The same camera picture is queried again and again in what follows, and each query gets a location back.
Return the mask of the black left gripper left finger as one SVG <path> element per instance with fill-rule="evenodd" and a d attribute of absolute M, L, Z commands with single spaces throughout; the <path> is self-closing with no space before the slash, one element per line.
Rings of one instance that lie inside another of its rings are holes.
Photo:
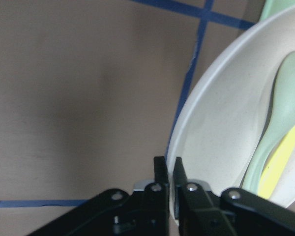
<path fill-rule="evenodd" d="M 145 187 L 144 210 L 147 213 L 147 235 L 169 234 L 169 179 L 165 157 L 153 159 L 154 182 Z"/>

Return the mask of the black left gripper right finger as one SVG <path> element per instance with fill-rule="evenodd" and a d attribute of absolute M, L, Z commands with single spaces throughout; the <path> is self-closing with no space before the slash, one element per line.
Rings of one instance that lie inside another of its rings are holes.
<path fill-rule="evenodd" d="M 176 158 L 173 171 L 174 217 L 181 236 L 235 236 L 225 213 L 213 204 L 204 188 L 189 182 L 182 159 Z"/>

